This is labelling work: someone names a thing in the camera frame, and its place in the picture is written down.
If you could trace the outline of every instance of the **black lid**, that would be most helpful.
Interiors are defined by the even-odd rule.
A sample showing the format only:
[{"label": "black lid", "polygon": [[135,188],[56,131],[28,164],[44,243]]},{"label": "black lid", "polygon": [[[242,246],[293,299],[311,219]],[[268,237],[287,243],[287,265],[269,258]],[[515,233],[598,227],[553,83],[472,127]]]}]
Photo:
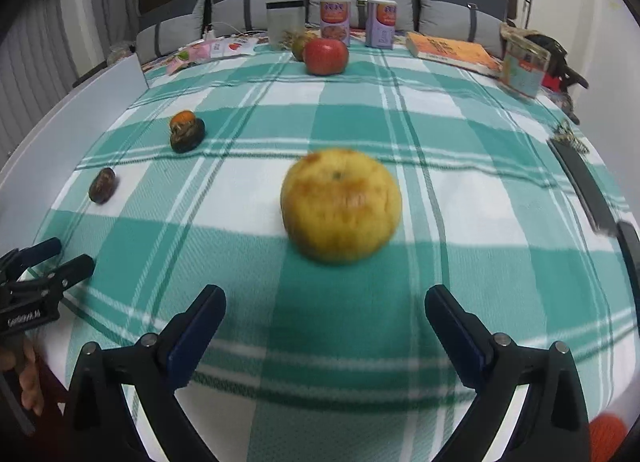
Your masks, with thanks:
[{"label": "black lid", "polygon": [[304,7],[305,2],[302,0],[293,0],[292,2],[269,2],[267,9],[288,9],[289,7]]}]

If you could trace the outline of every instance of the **orange knitted fabric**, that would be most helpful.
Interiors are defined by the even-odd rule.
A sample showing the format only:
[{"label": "orange knitted fabric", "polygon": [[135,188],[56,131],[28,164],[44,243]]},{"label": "orange knitted fabric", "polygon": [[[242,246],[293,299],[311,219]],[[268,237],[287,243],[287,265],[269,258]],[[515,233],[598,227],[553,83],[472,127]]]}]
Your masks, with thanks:
[{"label": "orange knitted fabric", "polygon": [[615,415],[601,413],[589,423],[591,462],[607,462],[626,437],[626,426]]}]

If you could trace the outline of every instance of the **orange book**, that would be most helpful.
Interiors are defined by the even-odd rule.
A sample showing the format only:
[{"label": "orange book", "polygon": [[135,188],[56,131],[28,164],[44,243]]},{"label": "orange book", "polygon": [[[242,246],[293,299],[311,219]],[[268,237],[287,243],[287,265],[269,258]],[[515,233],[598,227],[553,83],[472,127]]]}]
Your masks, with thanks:
[{"label": "orange book", "polygon": [[406,36],[406,47],[415,57],[438,61],[485,76],[498,77],[500,65],[489,56],[479,43],[457,41],[455,39],[424,36],[410,32]]}]

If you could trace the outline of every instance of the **screw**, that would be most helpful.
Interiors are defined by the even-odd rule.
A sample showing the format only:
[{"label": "screw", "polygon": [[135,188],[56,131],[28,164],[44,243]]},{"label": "screw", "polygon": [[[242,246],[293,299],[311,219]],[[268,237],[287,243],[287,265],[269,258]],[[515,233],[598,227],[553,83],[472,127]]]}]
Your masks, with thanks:
[{"label": "screw", "polygon": [[511,344],[511,338],[504,332],[497,332],[494,334],[494,341],[501,347],[507,347]]},{"label": "screw", "polygon": [[158,335],[154,334],[153,332],[149,332],[148,334],[145,334],[140,338],[140,344],[146,348],[155,345],[156,341],[158,341]]},{"label": "screw", "polygon": [[569,352],[569,347],[564,341],[556,341],[556,350],[561,354],[566,354]]},{"label": "screw", "polygon": [[90,356],[95,352],[95,349],[98,347],[98,343],[94,341],[89,341],[82,347],[82,353]]}]

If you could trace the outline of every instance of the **checkered blanket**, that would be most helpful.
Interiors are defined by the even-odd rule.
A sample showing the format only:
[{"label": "checkered blanket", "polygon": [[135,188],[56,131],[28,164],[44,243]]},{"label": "checkered blanket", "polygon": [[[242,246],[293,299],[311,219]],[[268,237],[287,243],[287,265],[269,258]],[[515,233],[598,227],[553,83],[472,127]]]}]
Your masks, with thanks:
[{"label": "checkered blanket", "polygon": [[[546,144],[563,114],[542,95],[526,102],[484,76],[359,42],[337,76],[260,47],[147,79],[38,238],[62,239],[61,261],[97,262],[63,299],[74,315],[67,382],[82,344],[128,345],[214,283],[226,317],[180,399],[223,461],[428,460],[474,396],[424,316],[427,288],[444,283],[490,331],[544,348],[564,340],[590,416],[628,385],[639,342],[620,249],[591,231]],[[183,109],[207,135],[176,155],[168,120]],[[293,248],[278,203],[292,163],[334,146],[382,161],[402,193],[390,244],[341,267]],[[631,219],[588,146],[614,216]],[[98,206],[86,192],[105,166],[119,185]]]}]

